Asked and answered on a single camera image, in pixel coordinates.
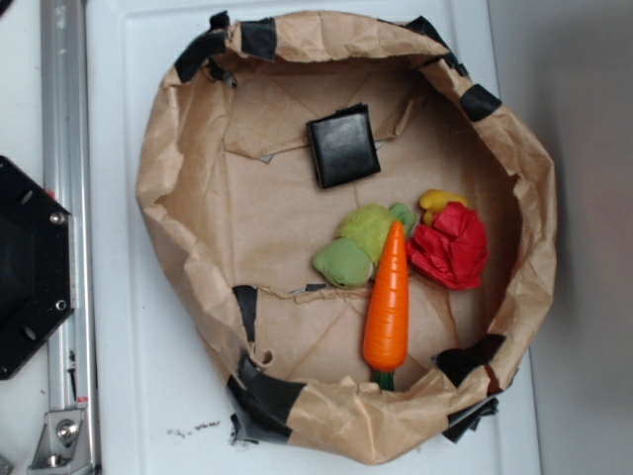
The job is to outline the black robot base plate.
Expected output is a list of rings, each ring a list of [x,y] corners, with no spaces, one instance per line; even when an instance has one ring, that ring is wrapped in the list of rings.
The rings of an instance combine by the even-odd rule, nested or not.
[[[1,379],[13,378],[73,311],[71,215],[1,158]]]

